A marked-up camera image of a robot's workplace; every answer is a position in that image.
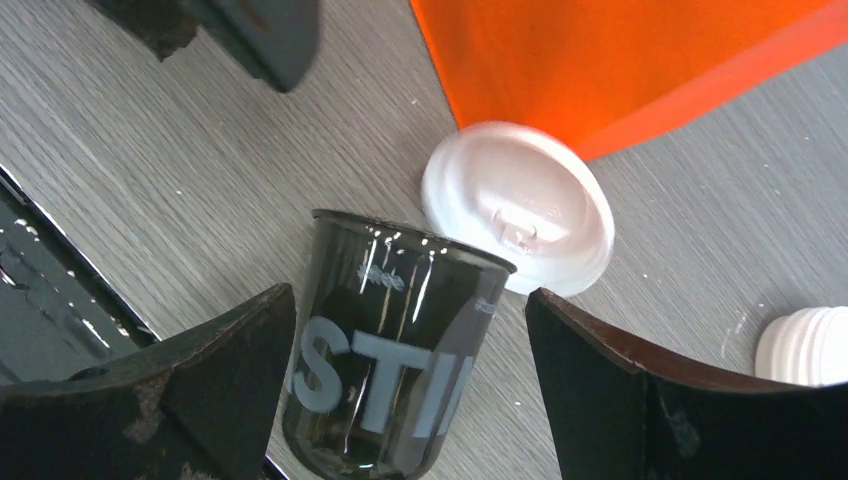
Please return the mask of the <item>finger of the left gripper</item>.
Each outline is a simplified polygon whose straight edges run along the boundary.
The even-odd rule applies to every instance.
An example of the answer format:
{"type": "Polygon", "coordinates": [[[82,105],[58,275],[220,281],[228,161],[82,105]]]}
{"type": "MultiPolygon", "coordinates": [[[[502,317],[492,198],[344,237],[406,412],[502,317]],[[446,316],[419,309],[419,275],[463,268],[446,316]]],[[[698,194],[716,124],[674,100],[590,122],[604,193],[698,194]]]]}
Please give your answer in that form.
{"type": "Polygon", "coordinates": [[[317,0],[94,0],[105,18],[163,61],[204,29],[252,77],[287,93],[314,61],[317,0]]]}

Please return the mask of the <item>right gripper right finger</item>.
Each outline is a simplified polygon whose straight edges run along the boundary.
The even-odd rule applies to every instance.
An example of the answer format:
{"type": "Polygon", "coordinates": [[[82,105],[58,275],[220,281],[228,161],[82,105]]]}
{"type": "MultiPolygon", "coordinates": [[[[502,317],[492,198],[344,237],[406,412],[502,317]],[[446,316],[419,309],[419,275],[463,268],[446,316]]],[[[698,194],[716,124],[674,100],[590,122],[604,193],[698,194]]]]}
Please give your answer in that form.
{"type": "Polygon", "coordinates": [[[717,368],[532,292],[529,341],[565,479],[843,479],[847,388],[717,368]]]}

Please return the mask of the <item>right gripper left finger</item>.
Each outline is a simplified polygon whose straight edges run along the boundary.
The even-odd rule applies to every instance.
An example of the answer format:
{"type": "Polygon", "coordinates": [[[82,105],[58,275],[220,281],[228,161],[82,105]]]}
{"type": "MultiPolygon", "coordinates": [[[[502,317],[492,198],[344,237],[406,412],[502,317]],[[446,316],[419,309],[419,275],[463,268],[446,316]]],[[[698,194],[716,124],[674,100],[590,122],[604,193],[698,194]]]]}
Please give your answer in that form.
{"type": "Polygon", "coordinates": [[[258,479],[296,323],[277,284],[132,355],[1,391],[5,479],[258,479]]]}

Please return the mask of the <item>white cup lid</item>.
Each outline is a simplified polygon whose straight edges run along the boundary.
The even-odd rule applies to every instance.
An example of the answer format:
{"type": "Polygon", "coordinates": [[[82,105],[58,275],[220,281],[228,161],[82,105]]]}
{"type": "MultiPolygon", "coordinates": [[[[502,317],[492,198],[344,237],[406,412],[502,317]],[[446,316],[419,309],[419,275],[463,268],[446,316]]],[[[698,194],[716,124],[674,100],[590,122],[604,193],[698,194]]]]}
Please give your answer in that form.
{"type": "Polygon", "coordinates": [[[847,308],[806,308],[769,323],[756,347],[754,373],[811,387],[845,383],[847,308]]]}

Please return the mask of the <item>white sip lid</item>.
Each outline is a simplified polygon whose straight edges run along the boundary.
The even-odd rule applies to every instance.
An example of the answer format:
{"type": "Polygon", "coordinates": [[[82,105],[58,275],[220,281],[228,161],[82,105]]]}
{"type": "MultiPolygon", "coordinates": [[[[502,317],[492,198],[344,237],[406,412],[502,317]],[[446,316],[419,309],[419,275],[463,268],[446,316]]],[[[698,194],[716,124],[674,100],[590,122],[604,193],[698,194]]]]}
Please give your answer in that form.
{"type": "Polygon", "coordinates": [[[615,225],[597,179],[539,130],[484,122],[445,138],[421,181],[431,229],[513,263],[508,290],[586,291],[612,258],[615,225]]]}

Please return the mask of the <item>orange paper bag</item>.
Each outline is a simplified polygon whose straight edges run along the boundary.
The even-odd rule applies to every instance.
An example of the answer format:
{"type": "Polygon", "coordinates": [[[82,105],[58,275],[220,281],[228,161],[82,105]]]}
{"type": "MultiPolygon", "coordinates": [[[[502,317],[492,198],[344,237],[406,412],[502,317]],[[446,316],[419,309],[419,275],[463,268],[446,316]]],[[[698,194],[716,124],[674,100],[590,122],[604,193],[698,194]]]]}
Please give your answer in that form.
{"type": "Polygon", "coordinates": [[[843,1],[412,5],[461,127],[507,121],[593,160],[682,127],[843,45],[843,1]]]}

